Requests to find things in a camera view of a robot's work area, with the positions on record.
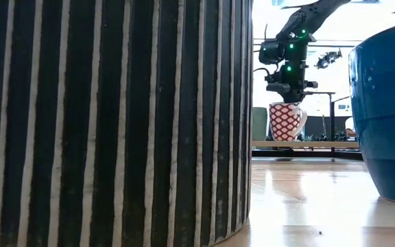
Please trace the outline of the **large black ceiling fixture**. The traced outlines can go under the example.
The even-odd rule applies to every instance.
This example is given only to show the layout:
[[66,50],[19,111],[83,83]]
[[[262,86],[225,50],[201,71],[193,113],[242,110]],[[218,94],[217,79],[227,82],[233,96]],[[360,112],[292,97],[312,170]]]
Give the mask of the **large black ceiling fixture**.
[[338,58],[341,57],[342,57],[342,51],[340,49],[338,51],[328,51],[323,56],[318,58],[315,67],[317,69],[325,69],[330,64],[333,64]]

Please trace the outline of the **black white striped cup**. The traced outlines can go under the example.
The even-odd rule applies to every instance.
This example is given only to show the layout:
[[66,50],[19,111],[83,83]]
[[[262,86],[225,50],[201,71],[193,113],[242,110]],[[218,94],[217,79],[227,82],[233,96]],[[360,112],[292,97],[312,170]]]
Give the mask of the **black white striped cup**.
[[0,247],[207,247],[250,212],[253,0],[0,0]]

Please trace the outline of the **wooden shelf board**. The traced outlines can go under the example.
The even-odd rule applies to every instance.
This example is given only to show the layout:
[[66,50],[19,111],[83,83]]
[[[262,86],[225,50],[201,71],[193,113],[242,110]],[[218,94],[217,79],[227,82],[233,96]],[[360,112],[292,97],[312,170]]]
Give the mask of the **wooden shelf board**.
[[359,149],[359,144],[352,141],[253,141],[254,147],[278,148],[354,148]]

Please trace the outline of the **red white patterned mug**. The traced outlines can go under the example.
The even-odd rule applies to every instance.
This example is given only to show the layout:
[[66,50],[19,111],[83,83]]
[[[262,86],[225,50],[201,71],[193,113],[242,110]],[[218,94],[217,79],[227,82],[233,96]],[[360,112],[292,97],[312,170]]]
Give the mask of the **red white patterned mug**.
[[270,131],[275,141],[295,141],[308,117],[300,102],[270,104],[269,116]]

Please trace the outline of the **blue mug white handle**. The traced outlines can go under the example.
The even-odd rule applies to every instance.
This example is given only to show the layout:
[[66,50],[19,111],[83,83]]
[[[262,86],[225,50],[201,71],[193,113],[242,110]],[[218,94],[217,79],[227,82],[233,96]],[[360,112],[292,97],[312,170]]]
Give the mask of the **blue mug white handle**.
[[358,44],[348,71],[363,160],[380,196],[395,202],[395,26]]

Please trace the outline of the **grey mug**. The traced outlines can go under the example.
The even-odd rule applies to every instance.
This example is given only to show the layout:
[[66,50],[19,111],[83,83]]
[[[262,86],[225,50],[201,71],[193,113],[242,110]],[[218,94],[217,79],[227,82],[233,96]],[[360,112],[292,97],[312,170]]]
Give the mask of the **grey mug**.
[[267,110],[263,107],[252,109],[252,140],[264,141],[267,137]]

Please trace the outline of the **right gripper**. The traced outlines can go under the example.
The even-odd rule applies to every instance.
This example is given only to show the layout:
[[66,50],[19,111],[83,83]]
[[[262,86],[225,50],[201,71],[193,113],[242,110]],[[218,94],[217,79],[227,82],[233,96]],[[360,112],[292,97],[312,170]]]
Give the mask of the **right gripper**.
[[305,69],[308,67],[305,61],[287,61],[273,74],[265,76],[266,90],[284,94],[284,103],[302,102],[306,88],[318,87],[317,82],[305,80]]

